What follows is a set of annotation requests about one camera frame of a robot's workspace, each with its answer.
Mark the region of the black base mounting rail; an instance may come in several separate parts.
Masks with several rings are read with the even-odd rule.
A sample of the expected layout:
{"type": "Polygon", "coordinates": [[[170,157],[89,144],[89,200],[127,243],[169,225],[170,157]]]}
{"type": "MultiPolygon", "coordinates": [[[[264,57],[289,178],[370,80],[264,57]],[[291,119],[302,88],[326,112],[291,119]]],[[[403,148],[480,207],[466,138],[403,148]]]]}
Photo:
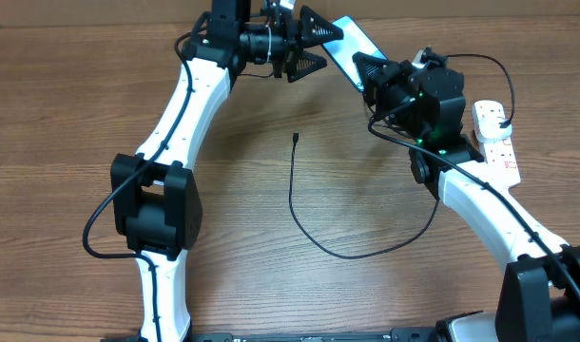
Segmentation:
{"type": "Polygon", "coordinates": [[[186,342],[435,342],[446,341],[435,328],[393,328],[388,332],[233,335],[230,332],[190,333],[186,342]]]}

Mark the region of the blue Galaxy S24+ smartphone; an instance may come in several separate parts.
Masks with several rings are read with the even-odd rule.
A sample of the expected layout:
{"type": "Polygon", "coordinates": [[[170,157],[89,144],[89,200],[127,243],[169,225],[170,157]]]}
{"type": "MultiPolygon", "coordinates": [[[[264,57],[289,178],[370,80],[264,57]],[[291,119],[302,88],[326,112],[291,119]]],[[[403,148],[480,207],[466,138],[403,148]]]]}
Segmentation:
{"type": "Polygon", "coordinates": [[[386,56],[352,17],[348,15],[342,16],[335,20],[333,24],[343,31],[343,38],[324,43],[323,49],[354,88],[362,93],[364,87],[358,76],[358,69],[353,61],[353,56],[358,52],[378,59],[386,59],[386,56]]]}

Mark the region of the white power strip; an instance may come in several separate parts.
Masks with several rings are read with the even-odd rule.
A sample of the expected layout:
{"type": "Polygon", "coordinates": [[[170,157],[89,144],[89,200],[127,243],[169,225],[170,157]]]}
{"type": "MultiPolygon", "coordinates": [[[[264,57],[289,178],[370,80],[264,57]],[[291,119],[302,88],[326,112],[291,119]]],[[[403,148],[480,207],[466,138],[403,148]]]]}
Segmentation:
{"type": "MultiPolygon", "coordinates": [[[[477,116],[506,118],[503,105],[492,100],[480,100],[472,106],[475,123],[477,116]]],[[[511,137],[496,142],[478,142],[480,153],[486,163],[493,168],[494,178],[506,188],[512,188],[521,182],[516,156],[511,137]]]]}

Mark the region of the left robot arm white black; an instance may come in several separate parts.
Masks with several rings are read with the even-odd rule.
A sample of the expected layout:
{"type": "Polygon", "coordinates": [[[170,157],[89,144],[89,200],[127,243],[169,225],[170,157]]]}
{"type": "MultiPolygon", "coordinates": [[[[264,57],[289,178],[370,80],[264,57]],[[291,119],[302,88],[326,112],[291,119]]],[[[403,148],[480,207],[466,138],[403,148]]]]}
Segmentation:
{"type": "Polygon", "coordinates": [[[174,49],[179,79],[149,137],[111,168],[117,232],[142,278],[144,321],[139,341],[186,341],[191,318],[185,299],[185,263],[203,218],[194,167],[214,115],[249,64],[272,67],[293,83],[326,67],[310,48],[342,39],[343,32],[304,6],[266,1],[263,22],[251,20],[247,1],[215,1],[174,49]]]}

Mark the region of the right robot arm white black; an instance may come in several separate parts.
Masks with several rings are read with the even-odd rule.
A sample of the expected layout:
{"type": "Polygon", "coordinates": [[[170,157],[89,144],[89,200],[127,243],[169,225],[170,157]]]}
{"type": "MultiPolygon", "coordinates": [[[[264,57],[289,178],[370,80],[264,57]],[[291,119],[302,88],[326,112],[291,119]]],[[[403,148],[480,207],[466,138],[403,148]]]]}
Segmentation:
{"type": "Polygon", "coordinates": [[[415,64],[362,52],[352,57],[375,112],[410,136],[416,182],[458,213],[500,265],[493,313],[436,324],[436,341],[580,341],[580,246],[540,225],[462,133],[464,77],[425,49],[415,64]]]}

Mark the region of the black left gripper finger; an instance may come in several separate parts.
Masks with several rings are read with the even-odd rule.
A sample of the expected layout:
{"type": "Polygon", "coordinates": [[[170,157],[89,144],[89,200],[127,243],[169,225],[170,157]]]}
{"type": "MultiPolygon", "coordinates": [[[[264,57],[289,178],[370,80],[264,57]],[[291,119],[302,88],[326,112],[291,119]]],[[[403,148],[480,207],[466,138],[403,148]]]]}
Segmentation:
{"type": "Polygon", "coordinates": [[[317,14],[313,9],[302,6],[300,9],[300,45],[312,48],[328,42],[341,40],[343,30],[317,14]]]}
{"type": "Polygon", "coordinates": [[[323,69],[326,66],[327,61],[322,56],[304,50],[293,51],[290,53],[285,64],[287,81],[289,83],[294,83],[295,81],[323,69]]]}

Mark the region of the white charger plug adapter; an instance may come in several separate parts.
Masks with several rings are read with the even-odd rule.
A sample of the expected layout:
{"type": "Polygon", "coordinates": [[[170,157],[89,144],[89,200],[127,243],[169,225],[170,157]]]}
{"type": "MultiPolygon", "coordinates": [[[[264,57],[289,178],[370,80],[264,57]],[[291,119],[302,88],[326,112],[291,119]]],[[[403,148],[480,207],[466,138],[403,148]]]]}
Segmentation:
{"type": "Polygon", "coordinates": [[[512,134],[512,125],[502,117],[477,116],[474,133],[480,143],[493,143],[507,139],[512,134]]]}

